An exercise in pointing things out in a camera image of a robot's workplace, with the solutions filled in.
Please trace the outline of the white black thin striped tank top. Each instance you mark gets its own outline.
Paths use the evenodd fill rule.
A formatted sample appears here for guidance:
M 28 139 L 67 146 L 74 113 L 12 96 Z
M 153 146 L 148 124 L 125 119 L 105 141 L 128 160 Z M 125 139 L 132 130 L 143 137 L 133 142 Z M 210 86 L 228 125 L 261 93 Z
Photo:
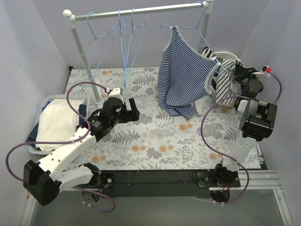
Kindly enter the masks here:
M 241 87 L 240 83 L 234 80 L 234 74 L 236 66 L 244 66 L 244 63 L 240 59 L 224 59 L 218 57 L 217 60 L 221 63 L 217 77 L 212 79 L 216 86 L 211 85 L 213 91 L 213 97 L 218 102 L 226 97 L 240 95 Z

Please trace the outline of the wide black white striped tank top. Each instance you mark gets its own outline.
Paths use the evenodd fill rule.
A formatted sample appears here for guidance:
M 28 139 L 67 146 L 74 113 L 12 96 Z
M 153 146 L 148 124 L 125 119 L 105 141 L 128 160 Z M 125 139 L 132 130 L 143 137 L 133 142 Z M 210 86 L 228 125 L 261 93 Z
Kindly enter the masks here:
M 210 59 L 216 59 L 216 54 L 209 47 L 203 48 L 202 56 Z

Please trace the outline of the light blue wire hanger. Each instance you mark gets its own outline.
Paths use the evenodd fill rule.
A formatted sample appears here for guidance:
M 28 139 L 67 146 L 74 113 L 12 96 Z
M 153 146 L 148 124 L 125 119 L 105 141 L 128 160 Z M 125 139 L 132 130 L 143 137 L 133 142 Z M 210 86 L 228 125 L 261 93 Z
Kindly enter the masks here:
M 103 33 L 97 34 L 92 25 L 90 24 L 90 20 L 92 19 L 93 12 L 89 12 L 87 16 L 87 25 L 92 33 L 94 38 L 94 44 L 91 51 L 90 59 L 88 62 L 88 70 L 91 72 L 86 72 L 86 76 L 84 78 L 84 82 L 92 82 L 96 72 L 100 69 L 103 59 L 105 58 L 107 52 L 109 51 L 112 43 L 115 41 L 116 36 L 119 34 L 121 27 L 120 21 L 118 21 L 112 29 Z

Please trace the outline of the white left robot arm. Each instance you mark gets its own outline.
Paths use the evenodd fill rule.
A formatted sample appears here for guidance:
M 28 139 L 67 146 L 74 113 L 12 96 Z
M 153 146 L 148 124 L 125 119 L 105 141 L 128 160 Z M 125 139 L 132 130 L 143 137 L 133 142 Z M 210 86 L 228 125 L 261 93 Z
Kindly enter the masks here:
M 119 123 L 138 121 L 140 112 L 135 100 L 129 99 L 130 110 L 116 97 L 108 98 L 101 109 L 95 110 L 87 122 L 73 135 L 75 142 L 60 146 L 37 162 L 28 161 L 24 166 L 23 186 L 42 205 L 51 203 L 60 192 L 87 185 L 96 188 L 101 182 L 100 170 L 91 163 L 77 169 L 66 167 L 81 153 L 94 146 Z

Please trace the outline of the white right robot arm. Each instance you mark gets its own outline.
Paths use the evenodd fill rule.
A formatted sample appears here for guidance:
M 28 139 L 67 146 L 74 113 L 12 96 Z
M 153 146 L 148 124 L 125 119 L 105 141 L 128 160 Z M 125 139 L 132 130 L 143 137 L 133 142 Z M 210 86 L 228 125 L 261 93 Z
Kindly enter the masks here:
M 256 99 L 263 91 L 259 75 L 269 77 L 272 75 L 272 69 L 264 66 L 261 71 L 257 71 L 254 68 L 236 66 L 234 81 L 240 85 L 241 96 L 235 98 L 234 107 L 243 115 L 239 124 L 240 132 L 233 148 L 228 157 L 223 157 L 214 169 L 213 183 L 218 187 L 236 181 L 240 168 L 238 163 L 244 160 L 253 147 L 273 132 L 277 105 Z

